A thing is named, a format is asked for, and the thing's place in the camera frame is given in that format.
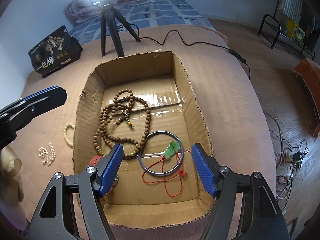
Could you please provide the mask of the yellow box on rack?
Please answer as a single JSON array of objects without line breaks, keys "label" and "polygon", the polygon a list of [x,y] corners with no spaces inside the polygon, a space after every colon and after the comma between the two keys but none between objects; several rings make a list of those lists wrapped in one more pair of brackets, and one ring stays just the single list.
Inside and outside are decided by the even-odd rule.
[{"label": "yellow box on rack", "polygon": [[297,23],[293,22],[291,19],[288,19],[286,22],[287,33],[286,36],[293,41],[301,44],[305,37],[305,32],[300,29]]}]

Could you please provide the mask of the striped hanging cloth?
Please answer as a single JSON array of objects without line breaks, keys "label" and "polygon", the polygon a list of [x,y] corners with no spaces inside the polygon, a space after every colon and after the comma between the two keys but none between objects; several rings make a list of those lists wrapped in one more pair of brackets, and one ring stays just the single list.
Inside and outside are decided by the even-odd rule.
[{"label": "striped hanging cloth", "polygon": [[303,0],[282,0],[280,9],[295,23],[299,23]]}]

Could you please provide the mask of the cardboard box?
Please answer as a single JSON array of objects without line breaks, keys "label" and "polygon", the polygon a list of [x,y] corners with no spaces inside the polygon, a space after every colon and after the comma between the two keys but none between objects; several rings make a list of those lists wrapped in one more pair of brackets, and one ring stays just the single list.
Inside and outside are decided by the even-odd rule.
[{"label": "cardboard box", "polygon": [[199,179],[191,148],[212,144],[189,76],[171,51],[121,57],[100,64],[84,86],[76,113],[74,171],[91,158],[124,149],[118,184],[103,196],[108,222],[160,228],[204,217],[213,198]]}]

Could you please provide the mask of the black clothes rack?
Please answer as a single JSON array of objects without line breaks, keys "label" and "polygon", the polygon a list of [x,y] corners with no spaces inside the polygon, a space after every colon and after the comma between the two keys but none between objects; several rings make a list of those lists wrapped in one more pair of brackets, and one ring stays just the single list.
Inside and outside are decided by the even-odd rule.
[{"label": "black clothes rack", "polygon": [[273,14],[261,20],[258,35],[301,59],[316,58],[319,18],[306,0],[277,0]]}]

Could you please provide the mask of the orange cloth covered stool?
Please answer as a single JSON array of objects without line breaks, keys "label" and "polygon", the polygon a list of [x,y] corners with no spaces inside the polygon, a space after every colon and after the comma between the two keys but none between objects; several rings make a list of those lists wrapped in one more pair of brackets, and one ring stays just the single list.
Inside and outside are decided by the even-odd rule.
[{"label": "orange cloth covered stool", "polygon": [[313,108],[317,119],[317,125],[313,130],[312,135],[317,139],[319,137],[319,65],[316,62],[305,58],[295,66],[293,73],[302,78],[311,94]]}]

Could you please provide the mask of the blue patterned bed sheet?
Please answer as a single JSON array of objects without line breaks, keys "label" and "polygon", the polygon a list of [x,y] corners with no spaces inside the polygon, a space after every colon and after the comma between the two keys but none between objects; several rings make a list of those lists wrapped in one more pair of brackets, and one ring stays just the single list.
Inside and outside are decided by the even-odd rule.
[{"label": "blue patterned bed sheet", "polygon": [[[172,24],[200,25],[214,29],[208,19],[185,0],[149,0],[138,5],[126,5],[118,11],[127,22],[140,29]],[[68,33],[81,45],[99,40],[101,38],[100,21],[100,15],[85,20]]]}]

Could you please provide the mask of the black tripod stand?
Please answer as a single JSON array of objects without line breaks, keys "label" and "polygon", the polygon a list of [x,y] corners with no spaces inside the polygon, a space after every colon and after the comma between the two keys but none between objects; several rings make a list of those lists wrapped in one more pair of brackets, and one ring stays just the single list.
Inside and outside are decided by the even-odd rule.
[{"label": "black tripod stand", "polygon": [[108,27],[116,54],[118,57],[124,57],[123,46],[121,44],[119,30],[116,24],[118,20],[122,26],[131,34],[131,36],[140,42],[138,34],[132,29],[131,25],[124,16],[114,7],[111,0],[101,0],[101,19],[100,19],[100,39],[101,39],[101,56],[106,55],[106,28]]}]

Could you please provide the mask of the black snack bag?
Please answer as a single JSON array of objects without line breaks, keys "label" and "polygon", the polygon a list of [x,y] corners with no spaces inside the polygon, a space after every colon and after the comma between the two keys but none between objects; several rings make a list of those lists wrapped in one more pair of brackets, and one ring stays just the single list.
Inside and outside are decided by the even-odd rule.
[{"label": "black snack bag", "polygon": [[82,51],[79,41],[62,25],[35,45],[28,55],[35,72],[48,76],[79,60]]}]

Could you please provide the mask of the red leather strap watch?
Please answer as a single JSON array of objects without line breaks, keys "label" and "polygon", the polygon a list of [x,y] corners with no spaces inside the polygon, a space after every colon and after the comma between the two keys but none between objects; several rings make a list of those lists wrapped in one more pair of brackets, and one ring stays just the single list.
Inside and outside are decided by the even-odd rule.
[{"label": "red leather strap watch", "polygon": [[[101,158],[103,158],[103,157],[104,157],[103,155],[95,155],[95,156],[93,156],[88,165],[89,166],[96,166],[97,163],[99,162],[99,160]],[[112,187],[115,187],[118,184],[118,181],[119,181],[119,176],[116,175],[116,177],[114,179],[114,182],[112,184]]]}]

